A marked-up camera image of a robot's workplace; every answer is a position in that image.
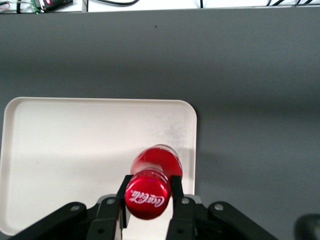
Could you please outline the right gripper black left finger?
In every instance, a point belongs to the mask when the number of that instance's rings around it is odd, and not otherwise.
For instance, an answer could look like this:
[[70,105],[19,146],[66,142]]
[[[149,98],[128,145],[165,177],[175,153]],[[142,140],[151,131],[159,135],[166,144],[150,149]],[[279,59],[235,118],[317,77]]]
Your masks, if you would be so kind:
[[130,213],[125,205],[126,175],[116,194],[98,199],[87,208],[81,202],[68,203],[10,237],[11,240],[121,240]]

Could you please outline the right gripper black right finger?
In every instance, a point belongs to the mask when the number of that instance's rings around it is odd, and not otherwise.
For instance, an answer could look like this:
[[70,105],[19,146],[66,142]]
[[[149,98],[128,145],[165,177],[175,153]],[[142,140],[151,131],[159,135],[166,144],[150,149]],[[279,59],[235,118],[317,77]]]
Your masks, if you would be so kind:
[[173,215],[167,240],[275,240],[271,233],[224,201],[205,207],[195,195],[185,195],[182,178],[171,177]]

